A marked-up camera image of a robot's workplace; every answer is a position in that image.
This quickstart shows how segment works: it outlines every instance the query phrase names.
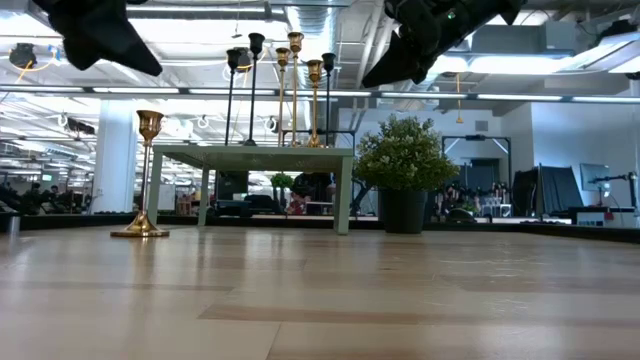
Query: green plant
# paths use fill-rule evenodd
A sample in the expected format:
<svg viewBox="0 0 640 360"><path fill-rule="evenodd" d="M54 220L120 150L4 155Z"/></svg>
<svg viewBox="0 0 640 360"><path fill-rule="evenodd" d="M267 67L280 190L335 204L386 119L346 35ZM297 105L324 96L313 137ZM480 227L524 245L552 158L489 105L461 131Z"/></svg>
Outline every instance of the green plant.
<svg viewBox="0 0 640 360"><path fill-rule="evenodd" d="M293 178L289 175L279 173L271 178L271 186L274 188L288 188L293 186Z"/></svg>
<svg viewBox="0 0 640 360"><path fill-rule="evenodd" d="M356 176L380 189L431 191L455 176L458 168L443 155L433 120L395 115L365 134L358 145Z"/></svg>

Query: wooden floor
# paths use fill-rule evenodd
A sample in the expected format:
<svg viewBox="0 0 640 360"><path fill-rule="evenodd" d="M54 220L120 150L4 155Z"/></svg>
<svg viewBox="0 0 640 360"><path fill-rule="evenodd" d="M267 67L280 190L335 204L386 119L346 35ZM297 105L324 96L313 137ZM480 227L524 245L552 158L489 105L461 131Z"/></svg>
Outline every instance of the wooden floor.
<svg viewBox="0 0 640 360"><path fill-rule="evenodd" d="M0 240L1 359L640 359L638 246L112 229Z"/></svg>

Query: gold candlestick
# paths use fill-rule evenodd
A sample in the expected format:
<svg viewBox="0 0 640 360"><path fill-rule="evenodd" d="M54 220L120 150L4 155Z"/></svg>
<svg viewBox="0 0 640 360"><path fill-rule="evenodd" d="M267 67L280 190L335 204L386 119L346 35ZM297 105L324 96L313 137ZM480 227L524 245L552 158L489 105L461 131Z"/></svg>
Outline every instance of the gold candlestick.
<svg viewBox="0 0 640 360"><path fill-rule="evenodd" d="M278 125L278 147L284 146L284 136L282 132L282 106L284 103L284 73L286 71L287 65L289 64L289 54L291 51L287 48L277 48L276 53L278 54L278 65L280 65L280 117L279 117L279 125Z"/></svg>
<svg viewBox="0 0 640 360"><path fill-rule="evenodd" d="M289 48L293 52L293 135L291 146L296 147L296 131L298 130L298 53L302 50L304 35L299 32L289 33Z"/></svg>
<svg viewBox="0 0 640 360"><path fill-rule="evenodd" d="M142 166L142 189L140 190L142 204L138 215L131 225L122 231L112 231L111 236L116 237L159 237L169 236L169 231L156 228L147 216L147 177L149 176L149 155L151 153L151 141L160 133L161 122L164 115L151 110L138 110L140 117L140 135L144 138L144 165Z"/></svg>
<svg viewBox="0 0 640 360"><path fill-rule="evenodd" d="M318 81L322 75L322 60L310 60L307 62L309 68L309 80L313 83L313 129L309 147L322 147L318 139Z"/></svg>

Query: light green table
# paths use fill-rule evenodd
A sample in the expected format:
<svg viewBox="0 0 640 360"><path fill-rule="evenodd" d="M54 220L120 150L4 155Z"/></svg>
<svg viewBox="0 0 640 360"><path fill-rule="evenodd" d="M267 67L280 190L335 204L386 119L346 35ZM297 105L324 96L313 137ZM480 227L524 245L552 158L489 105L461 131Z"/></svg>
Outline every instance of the light green table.
<svg viewBox="0 0 640 360"><path fill-rule="evenodd" d="M202 169L202 183L209 183L210 170L222 171L306 171L334 173L336 203L333 228L338 234L349 232L349 202L351 199L351 149L276 148L251 146L157 145L153 147L151 186L149 191L149 219L155 224L158 216L158 195L162 159L166 156ZM203 186L200 201L209 199L208 187ZM206 221L206 211L200 211L198 225Z"/></svg>

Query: tall candle holder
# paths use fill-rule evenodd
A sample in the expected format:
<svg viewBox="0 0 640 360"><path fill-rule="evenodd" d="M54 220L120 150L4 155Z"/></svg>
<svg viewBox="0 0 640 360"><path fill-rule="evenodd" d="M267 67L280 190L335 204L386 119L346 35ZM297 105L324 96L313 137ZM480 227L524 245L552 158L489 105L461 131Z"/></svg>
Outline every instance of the tall candle holder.
<svg viewBox="0 0 640 360"><path fill-rule="evenodd" d="M309 80L313 84L313 128L309 147L322 147L320 139L318 139L318 81L322 75L322 60L309 60L307 62L309 68Z"/></svg>
<svg viewBox="0 0 640 360"><path fill-rule="evenodd" d="M244 146L256 146L256 142L253 141L253 112L256 102L256 73L258 72L258 55L262 52L262 43L264 42L264 36L258 33L249 34L249 40L251 44L249 49L253 53L253 85L251 86L251 115L249 118L249 138L244 142Z"/></svg>
<svg viewBox="0 0 640 360"><path fill-rule="evenodd" d="M224 133L224 146L229 145L229 126L231 125L231 101L233 100L233 77L240 64L242 53L237 49L227 50L227 65L231 69L231 79L229 80L229 105L227 109L227 131Z"/></svg>
<svg viewBox="0 0 640 360"><path fill-rule="evenodd" d="M336 54L324 53L322 54L322 62L324 64L324 71L327 72L327 114L325 124L325 145L329 146L329 116L331 115L331 72L334 68L334 60Z"/></svg>
<svg viewBox="0 0 640 360"><path fill-rule="evenodd" d="M151 142L158 136L161 129L163 114L151 110L138 110L140 117L140 135L144 138L144 164L142 166L142 189L140 190L142 203L138 210L138 215L133 222L121 231L112 231L111 236L115 237L136 237L149 238L169 236L169 231L160 230L149 221L147 216L147 178L149 177L149 155L151 153Z"/></svg>
<svg viewBox="0 0 640 360"><path fill-rule="evenodd" d="M291 32L288 38L289 48L293 52L293 129L291 132L291 146L296 147L296 131L298 130L298 54L302 51L304 35L299 32Z"/></svg>
<svg viewBox="0 0 640 360"><path fill-rule="evenodd" d="M291 51L287 48L277 48L278 65L280 65L280 117L278 118L278 146L284 146L284 132L282 131L282 110L284 104L284 74L289 65L289 54Z"/></svg>

